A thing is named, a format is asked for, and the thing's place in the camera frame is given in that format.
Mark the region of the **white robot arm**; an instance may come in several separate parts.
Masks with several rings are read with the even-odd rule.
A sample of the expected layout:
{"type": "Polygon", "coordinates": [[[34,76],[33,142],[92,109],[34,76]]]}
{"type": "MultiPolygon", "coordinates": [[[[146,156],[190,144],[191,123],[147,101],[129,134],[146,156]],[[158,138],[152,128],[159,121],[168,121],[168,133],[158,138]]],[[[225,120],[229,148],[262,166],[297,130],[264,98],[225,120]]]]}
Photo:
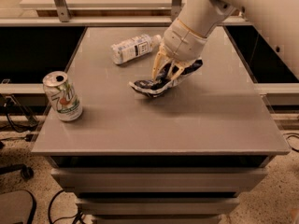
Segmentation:
{"type": "Polygon", "coordinates": [[[167,78],[177,79],[200,57],[214,28],[235,10],[260,32],[278,57],[299,77],[299,0],[187,0],[164,32],[152,76],[169,65],[167,78]]]}

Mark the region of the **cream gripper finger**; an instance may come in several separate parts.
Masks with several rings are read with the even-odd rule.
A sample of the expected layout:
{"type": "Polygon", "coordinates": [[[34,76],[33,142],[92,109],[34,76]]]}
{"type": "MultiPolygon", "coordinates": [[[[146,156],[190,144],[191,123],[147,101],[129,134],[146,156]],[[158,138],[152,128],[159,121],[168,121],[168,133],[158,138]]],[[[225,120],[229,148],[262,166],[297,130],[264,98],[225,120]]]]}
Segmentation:
{"type": "Polygon", "coordinates": [[[177,79],[184,72],[186,68],[192,65],[192,63],[193,60],[187,62],[181,62],[177,60],[172,61],[166,78],[169,80],[177,79]]]}
{"type": "Polygon", "coordinates": [[[167,65],[167,63],[170,61],[169,56],[166,53],[166,49],[164,47],[164,44],[162,44],[159,47],[158,53],[156,54],[154,64],[152,67],[152,73],[151,78],[155,80],[161,70],[167,65]]]}

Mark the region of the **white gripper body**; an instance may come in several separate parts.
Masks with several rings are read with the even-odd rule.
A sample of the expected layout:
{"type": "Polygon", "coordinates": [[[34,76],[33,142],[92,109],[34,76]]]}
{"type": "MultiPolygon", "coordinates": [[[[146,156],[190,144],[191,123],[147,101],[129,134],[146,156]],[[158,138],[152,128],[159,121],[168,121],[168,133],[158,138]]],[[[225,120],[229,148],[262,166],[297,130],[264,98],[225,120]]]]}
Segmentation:
{"type": "Polygon", "coordinates": [[[207,42],[181,20],[175,19],[165,30],[162,45],[168,57],[180,62],[197,60],[207,42]]]}

